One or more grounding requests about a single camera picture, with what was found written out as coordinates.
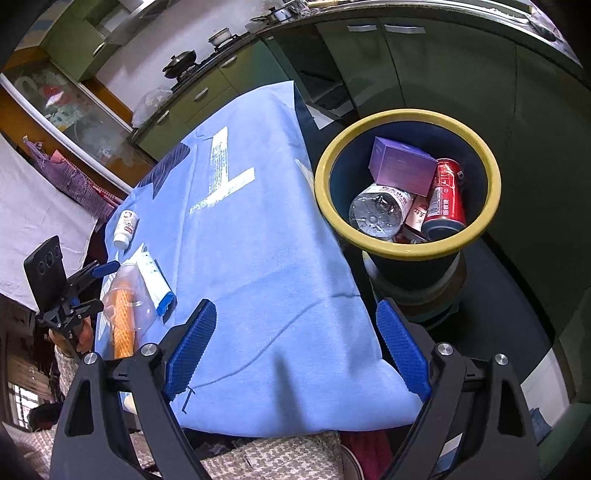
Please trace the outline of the person's left hand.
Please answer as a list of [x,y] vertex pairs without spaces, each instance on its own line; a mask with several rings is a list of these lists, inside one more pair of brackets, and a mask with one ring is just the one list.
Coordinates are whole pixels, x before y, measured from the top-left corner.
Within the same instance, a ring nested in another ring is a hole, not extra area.
[[54,330],[49,331],[49,338],[55,344],[57,349],[69,358],[74,357],[73,351],[76,351],[79,354],[86,354],[93,349],[94,330],[92,328],[90,317],[86,317],[83,320],[83,323],[74,330],[74,334],[77,340],[75,347],[72,347],[67,338]]

